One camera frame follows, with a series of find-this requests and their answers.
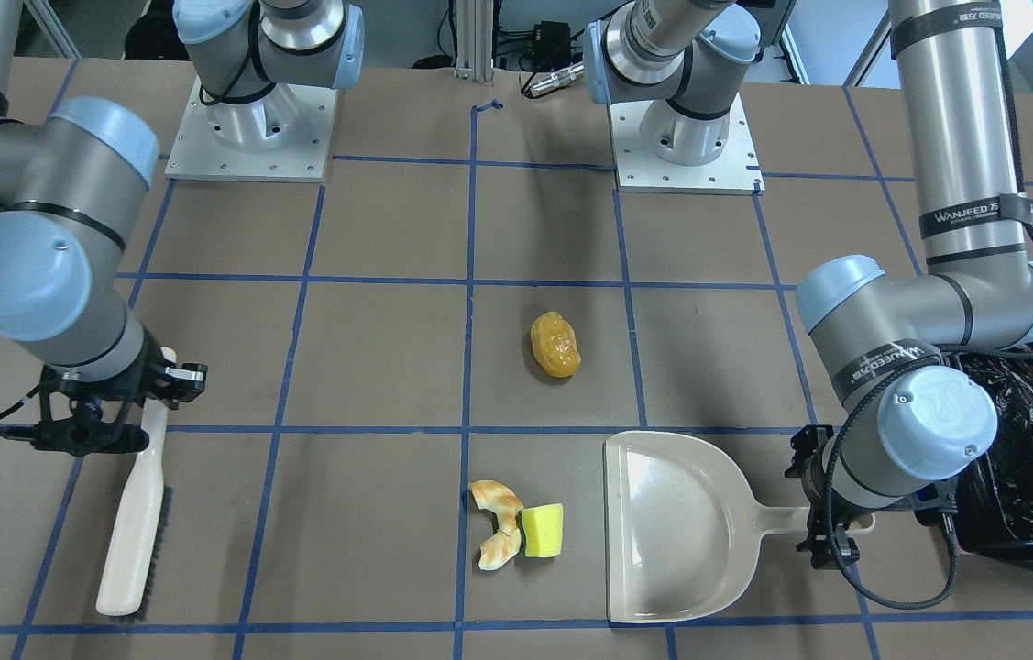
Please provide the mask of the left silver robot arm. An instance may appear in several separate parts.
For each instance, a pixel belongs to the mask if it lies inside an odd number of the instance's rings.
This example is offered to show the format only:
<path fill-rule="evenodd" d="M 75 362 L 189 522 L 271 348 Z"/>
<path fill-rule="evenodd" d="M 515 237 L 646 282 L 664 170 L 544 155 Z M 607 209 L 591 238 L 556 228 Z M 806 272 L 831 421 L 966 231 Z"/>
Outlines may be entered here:
<path fill-rule="evenodd" d="M 851 522 L 960 475 L 995 440 L 990 394 L 943 357 L 1033 342 L 1033 201 L 1003 80 L 1001 5 L 888 9 L 926 271 L 894 280 L 852 255 L 797 285 L 802 324 L 850 415 L 832 438 L 794 439 L 789 473 L 812 507 L 801 551 L 817 568 L 855 560 Z"/>

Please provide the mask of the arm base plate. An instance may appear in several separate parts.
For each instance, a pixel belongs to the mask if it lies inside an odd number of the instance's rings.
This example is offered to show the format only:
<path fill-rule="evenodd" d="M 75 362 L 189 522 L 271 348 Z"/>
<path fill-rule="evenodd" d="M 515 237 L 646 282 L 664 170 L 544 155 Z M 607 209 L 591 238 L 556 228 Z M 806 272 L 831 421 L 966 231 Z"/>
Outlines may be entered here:
<path fill-rule="evenodd" d="M 708 121 L 679 115 L 662 100 L 608 109 L 621 191 L 755 195 L 766 189 L 739 95 L 729 113 Z"/>
<path fill-rule="evenodd" d="M 252 104 L 206 107 L 195 83 L 165 174 L 188 181 L 324 182 L 337 100 L 335 89 L 278 84 Z"/>

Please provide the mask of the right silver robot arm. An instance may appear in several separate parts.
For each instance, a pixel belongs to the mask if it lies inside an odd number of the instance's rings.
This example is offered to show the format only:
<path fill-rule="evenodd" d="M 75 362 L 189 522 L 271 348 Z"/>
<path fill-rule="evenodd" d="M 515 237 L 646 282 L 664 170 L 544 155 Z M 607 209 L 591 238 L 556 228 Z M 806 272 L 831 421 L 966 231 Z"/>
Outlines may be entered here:
<path fill-rule="evenodd" d="M 0 437 L 69 455 L 139 454 L 159 430 L 135 406 L 176 409 L 205 392 L 207 368 L 165 354 L 115 289 L 118 264 L 153 184 L 159 139 L 117 102 L 75 96 L 41 125 L 8 114 L 6 84 L 22 11 L 0 1 L 0 336 L 42 364 L 41 413 Z M 318 180 L 332 93 L 357 84 L 365 18 L 348 1 L 177 1 L 197 94 L 168 174 L 224 164 Z"/>

